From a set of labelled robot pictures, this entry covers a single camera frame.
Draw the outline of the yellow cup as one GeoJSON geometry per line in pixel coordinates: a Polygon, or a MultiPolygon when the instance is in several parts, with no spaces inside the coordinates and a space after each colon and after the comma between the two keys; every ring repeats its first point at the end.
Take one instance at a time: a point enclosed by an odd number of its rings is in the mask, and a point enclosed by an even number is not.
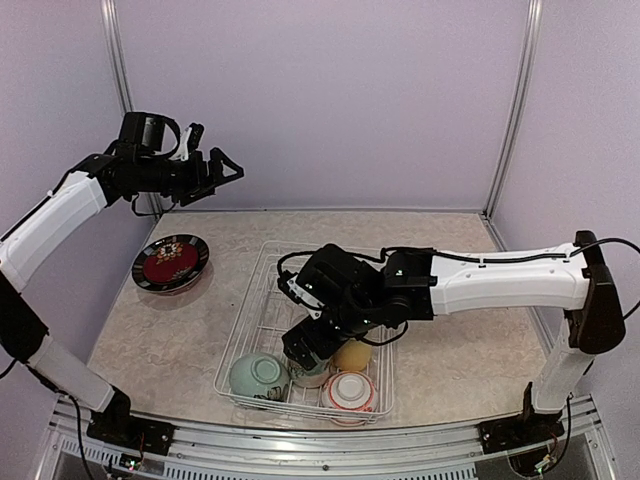
{"type": "Polygon", "coordinates": [[[372,349],[366,343],[349,340],[333,355],[333,365],[340,371],[363,371],[371,359],[372,349]]]}

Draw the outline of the teal floral mug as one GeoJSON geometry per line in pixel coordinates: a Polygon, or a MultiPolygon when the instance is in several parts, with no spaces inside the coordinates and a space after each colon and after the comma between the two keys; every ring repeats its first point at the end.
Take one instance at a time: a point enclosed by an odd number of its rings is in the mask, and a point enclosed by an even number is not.
{"type": "Polygon", "coordinates": [[[289,360],[288,369],[292,382],[302,388],[319,388],[331,376],[331,362],[321,361],[311,370],[305,370],[299,363],[289,360]]]}

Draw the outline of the black plate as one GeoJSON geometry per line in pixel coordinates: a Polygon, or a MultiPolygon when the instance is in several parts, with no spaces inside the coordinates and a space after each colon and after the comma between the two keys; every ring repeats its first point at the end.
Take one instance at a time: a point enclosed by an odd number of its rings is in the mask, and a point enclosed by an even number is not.
{"type": "Polygon", "coordinates": [[[198,279],[203,273],[208,261],[209,261],[209,247],[207,243],[200,237],[193,234],[174,234],[163,237],[147,245],[136,257],[131,269],[131,276],[134,283],[142,290],[151,292],[166,290],[175,286],[181,286],[191,282],[193,279],[198,279]],[[143,274],[144,261],[162,245],[172,242],[184,242],[193,245],[198,252],[198,262],[195,269],[181,280],[168,283],[168,284],[156,284],[150,282],[143,274]]]}

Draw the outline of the dark red oval dish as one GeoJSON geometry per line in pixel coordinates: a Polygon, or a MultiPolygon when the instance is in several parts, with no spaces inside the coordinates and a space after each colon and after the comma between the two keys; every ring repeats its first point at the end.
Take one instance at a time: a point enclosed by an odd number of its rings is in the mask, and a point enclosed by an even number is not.
{"type": "Polygon", "coordinates": [[[160,246],[143,263],[143,274],[152,283],[168,284],[190,274],[198,262],[197,249],[188,243],[172,242],[160,246]]]}

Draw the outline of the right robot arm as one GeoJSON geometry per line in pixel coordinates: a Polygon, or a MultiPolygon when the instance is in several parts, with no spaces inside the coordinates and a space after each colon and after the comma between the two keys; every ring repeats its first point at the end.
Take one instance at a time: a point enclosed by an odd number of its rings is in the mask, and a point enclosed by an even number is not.
{"type": "Polygon", "coordinates": [[[570,243],[541,250],[455,253],[386,247],[378,257],[326,244],[304,252],[298,272],[277,262],[277,285],[307,316],[282,337],[285,355],[313,369],[348,340],[386,327],[404,335],[412,321],[471,310],[555,307],[559,333],[541,373],[525,391],[511,433],[535,442],[564,407],[596,356],[617,347],[627,316],[601,247],[583,230],[570,243]]]}

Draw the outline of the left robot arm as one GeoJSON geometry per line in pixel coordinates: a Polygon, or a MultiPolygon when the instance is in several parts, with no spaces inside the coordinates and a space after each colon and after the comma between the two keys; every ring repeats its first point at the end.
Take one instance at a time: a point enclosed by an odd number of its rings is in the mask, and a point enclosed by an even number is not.
{"type": "Polygon", "coordinates": [[[1,347],[62,395],[102,414],[102,430],[121,445],[140,434],[128,398],[60,343],[31,302],[60,250],[86,224],[121,201],[156,194],[186,207],[242,179],[244,168],[221,148],[202,152],[204,127],[181,128],[162,114],[124,115],[116,138],[62,174],[59,182],[1,236],[1,347]]]}

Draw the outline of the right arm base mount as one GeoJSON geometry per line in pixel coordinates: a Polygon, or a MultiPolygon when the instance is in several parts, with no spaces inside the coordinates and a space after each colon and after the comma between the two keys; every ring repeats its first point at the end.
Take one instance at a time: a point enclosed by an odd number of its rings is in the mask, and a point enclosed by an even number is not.
{"type": "Polygon", "coordinates": [[[522,411],[516,415],[479,423],[477,429],[484,454],[513,450],[535,443],[549,441],[565,433],[561,422],[562,411],[540,414],[532,404],[533,383],[530,382],[523,397],[522,411]]]}

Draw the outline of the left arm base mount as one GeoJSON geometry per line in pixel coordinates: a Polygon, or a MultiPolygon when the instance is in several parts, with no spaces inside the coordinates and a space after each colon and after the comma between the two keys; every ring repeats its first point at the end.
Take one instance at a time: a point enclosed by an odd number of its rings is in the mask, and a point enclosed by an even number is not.
{"type": "Polygon", "coordinates": [[[131,415],[129,411],[91,412],[89,438],[136,450],[167,456],[176,427],[168,422],[131,415]]]}

